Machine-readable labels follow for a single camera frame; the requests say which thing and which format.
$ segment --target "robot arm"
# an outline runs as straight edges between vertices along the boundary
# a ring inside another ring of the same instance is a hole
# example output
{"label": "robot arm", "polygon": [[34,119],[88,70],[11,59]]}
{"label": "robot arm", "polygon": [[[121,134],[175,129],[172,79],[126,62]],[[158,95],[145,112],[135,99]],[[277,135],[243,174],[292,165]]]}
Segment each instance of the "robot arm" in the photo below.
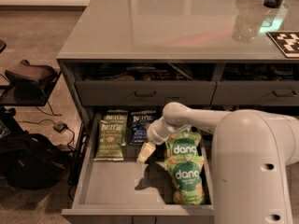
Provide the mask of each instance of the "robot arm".
{"label": "robot arm", "polygon": [[195,110],[178,103],[148,128],[161,144],[192,125],[213,133],[211,176],[216,224],[292,224],[286,164],[299,161],[299,121],[256,110]]}

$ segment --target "bolt hole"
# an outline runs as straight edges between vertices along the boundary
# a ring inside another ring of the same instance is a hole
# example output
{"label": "bolt hole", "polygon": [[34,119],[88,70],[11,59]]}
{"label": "bolt hole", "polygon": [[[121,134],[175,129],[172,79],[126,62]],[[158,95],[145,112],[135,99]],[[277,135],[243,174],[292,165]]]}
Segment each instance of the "bolt hole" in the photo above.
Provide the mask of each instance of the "bolt hole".
{"label": "bolt hole", "polygon": [[275,166],[274,164],[272,163],[265,163],[263,166],[262,166],[262,170],[263,171],[271,171],[271,170],[274,170]]}
{"label": "bolt hole", "polygon": [[266,218],[266,220],[269,222],[269,223],[273,223],[273,222],[277,222],[277,221],[280,221],[280,215],[277,215],[277,214],[273,214],[273,215],[270,215]]}

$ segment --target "drawer handle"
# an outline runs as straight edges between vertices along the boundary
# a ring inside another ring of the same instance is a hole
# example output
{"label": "drawer handle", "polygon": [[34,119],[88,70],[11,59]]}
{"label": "drawer handle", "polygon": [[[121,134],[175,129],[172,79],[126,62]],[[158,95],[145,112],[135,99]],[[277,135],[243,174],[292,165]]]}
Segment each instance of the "drawer handle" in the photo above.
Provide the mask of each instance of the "drawer handle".
{"label": "drawer handle", "polygon": [[143,91],[135,91],[134,95],[136,97],[141,97],[141,98],[145,98],[145,97],[155,97],[156,96],[156,91],[151,91],[151,92],[143,92]]}
{"label": "drawer handle", "polygon": [[289,93],[289,94],[278,94],[278,93],[276,93],[275,91],[272,91],[272,92],[273,92],[273,94],[274,94],[276,97],[279,97],[279,98],[282,98],[282,97],[296,97],[296,96],[297,96],[297,94],[296,94],[295,91],[292,91],[292,92]]}
{"label": "drawer handle", "polygon": [[[135,224],[135,223],[134,223],[134,217],[131,218],[131,223],[132,223],[132,224]],[[154,224],[158,224],[157,217],[155,217],[155,223],[154,223]]]}

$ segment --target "snack bag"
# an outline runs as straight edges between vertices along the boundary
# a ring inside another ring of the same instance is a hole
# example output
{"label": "snack bag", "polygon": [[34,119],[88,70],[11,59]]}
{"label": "snack bag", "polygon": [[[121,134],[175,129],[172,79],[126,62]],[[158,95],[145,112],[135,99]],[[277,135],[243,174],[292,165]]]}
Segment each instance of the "snack bag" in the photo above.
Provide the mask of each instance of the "snack bag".
{"label": "snack bag", "polygon": [[125,133],[127,128],[127,120],[128,120],[128,111],[126,110],[108,110],[106,114],[103,116],[103,120],[108,123],[119,123],[122,125],[122,141],[121,144],[123,146],[125,143]]}
{"label": "snack bag", "polygon": [[172,155],[184,154],[198,156],[197,147],[201,138],[200,133],[192,132],[190,128],[170,135],[165,142],[165,158],[167,159]]}
{"label": "snack bag", "polygon": [[123,124],[100,120],[98,149],[94,160],[123,161],[122,142]]}
{"label": "snack bag", "polygon": [[131,112],[132,121],[132,139],[130,145],[143,145],[148,140],[147,125],[156,120],[155,110],[143,110]]}
{"label": "snack bag", "polygon": [[182,205],[203,204],[203,192],[200,173],[204,165],[204,157],[190,154],[171,156],[165,161],[172,182],[176,189],[174,203]]}

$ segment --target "cabinet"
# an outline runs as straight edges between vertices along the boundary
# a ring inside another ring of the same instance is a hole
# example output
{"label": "cabinet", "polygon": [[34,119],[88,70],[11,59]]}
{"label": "cabinet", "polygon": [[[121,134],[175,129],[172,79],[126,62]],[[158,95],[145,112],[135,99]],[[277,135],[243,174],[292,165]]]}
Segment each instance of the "cabinet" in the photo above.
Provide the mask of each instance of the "cabinet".
{"label": "cabinet", "polygon": [[[147,166],[135,163],[138,150],[133,147],[127,147],[128,156],[122,163],[93,161],[97,121],[109,108],[161,110],[170,101],[199,108],[297,106],[299,61],[284,57],[265,31],[296,29],[298,0],[286,0],[281,9],[269,9],[262,3],[91,1],[57,57],[90,136],[75,200],[72,208],[63,210],[65,217],[72,222],[90,223],[214,223],[208,162],[204,177],[209,203],[169,204],[166,187],[163,195],[153,187],[135,190],[135,182],[144,177]],[[195,79],[106,80],[97,76],[101,76],[98,69],[105,64],[121,68],[153,64],[161,68],[170,63],[187,64]],[[257,80],[243,73],[234,78],[227,76],[230,66],[257,64],[290,65],[293,77],[277,81],[273,77]]]}

